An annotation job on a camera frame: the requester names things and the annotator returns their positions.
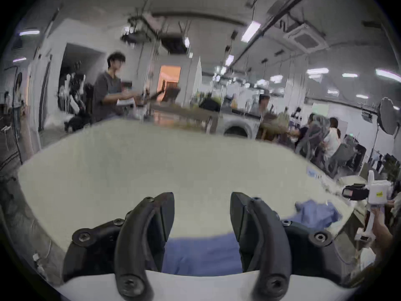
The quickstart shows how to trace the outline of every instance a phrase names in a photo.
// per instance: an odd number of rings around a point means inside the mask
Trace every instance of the floor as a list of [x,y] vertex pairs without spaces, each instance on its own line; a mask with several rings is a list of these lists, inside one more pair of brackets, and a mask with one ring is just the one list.
[[[66,136],[68,134],[61,128],[43,131],[39,135],[41,147],[50,146]],[[25,152],[26,138],[28,138],[26,131],[22,131],[22,137],[18,143],[23,161],[30,157],[30,154]],[[0,153],[3,162],[10,154],[17,153],[17,147],[10,146],[9,151],[6,151],[5,144],[0,141]],[[17,156],[0,171],[0,204],[13,244],[19,255],[36,268],[48,282],[61,284],[65,254],[35,221],[31,209],[26,204],[17,180],[16,172],[19,166],[20,160]],[[349,223],[351,224],[345,227],[335,239],[337,253],[343,260],[344,276],[351,272],[355,262],[355,247],[350,239],[353,236],[351,233],[353,230],[349,228],[354,229],[359,226],[354,219],[350,219]],[[40,257],[38,262],[33,261],[34,254]]]

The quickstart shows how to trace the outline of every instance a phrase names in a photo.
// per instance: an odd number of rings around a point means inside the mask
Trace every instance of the grey t-shirt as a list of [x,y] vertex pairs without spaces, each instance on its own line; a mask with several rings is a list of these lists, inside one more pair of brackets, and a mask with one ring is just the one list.
[[115,104],[103,104],[104,97],[111,93],[121,93],[121,79],[112,78],[106,71],[101,73],[93,86],[92,114],[95,122],[99,122],[112,115],[119,115]]

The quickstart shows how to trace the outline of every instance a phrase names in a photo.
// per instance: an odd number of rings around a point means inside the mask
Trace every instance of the screw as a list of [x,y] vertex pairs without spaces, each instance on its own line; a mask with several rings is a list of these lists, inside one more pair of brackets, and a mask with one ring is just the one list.
[[137,297],[145,290],[143,281],[135,275],[130,275],[123,281],[123,293],[128,297]]
[[124,220],[123,220],[122,218],[116,218],[116,219],[113,221],[113,224],[116,225],[116,226],[121,226],[121,225],[124,224]]
[[275,294],[281,293],[284,289],[283,279],[280,277],[272,277],[266,282],[267,291],[273,292]]
[[323,234],[323,233],[318,233],[318,234],[315,234],[315,238],[319,241],[319,242],[324,242],[324,241],[326,241],[326,236]]
[[79,239],[81,242],[85,242],[85,241],[91,239],[91,235],[90,235],[88,232],[83,232],[83,233],[79,234],[78,239]]
[[283,221],[281,221],[281,224],[283,224],[284,227],[290,226],[291,223],[292,223],[291,221],[288,221],[288,220],[286,220],[286,219],[283,220]]

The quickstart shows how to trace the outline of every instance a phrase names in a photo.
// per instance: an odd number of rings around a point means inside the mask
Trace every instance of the black hair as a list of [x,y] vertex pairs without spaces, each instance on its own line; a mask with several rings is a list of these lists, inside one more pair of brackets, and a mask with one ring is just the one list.
[[110,61],[120,60],[122,63],[125,63],[125,56],[123,53],[116,51],[113,52],[109,57],[107,57],[107,66],[110,68]]
[[259,95],[259,104],[262,102],[263,99],[270,99],[270,96],[263,94]]
[[338,120],[337,120],[337,118],[334,118],[334,117],[330,118],[330,127],[338,128]]

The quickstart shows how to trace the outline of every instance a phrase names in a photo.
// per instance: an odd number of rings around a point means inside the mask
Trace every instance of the doorway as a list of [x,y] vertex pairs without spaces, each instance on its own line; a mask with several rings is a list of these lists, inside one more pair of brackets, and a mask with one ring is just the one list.
[[163,91],[157,100],[161,101],[164,97],[164,91],[167,89],[178,88],[178,81],[180,79],[181,67],[179,66],[166,66],[160,68],[159,82],[157,84],[157,92]]

